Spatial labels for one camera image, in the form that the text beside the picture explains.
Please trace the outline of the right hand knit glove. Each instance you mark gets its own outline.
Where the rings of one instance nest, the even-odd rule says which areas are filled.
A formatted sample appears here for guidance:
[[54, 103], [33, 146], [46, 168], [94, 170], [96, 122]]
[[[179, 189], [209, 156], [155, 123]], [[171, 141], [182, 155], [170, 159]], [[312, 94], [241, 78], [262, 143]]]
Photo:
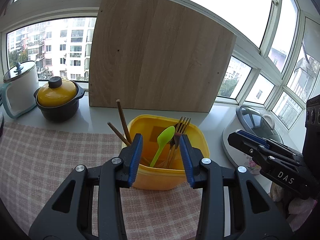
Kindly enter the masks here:
[[300, 199], [275, 183], [271, 184], [269, 196], [285, 216], [293, 232], [301, 228], [317, 204], [317, 200]]

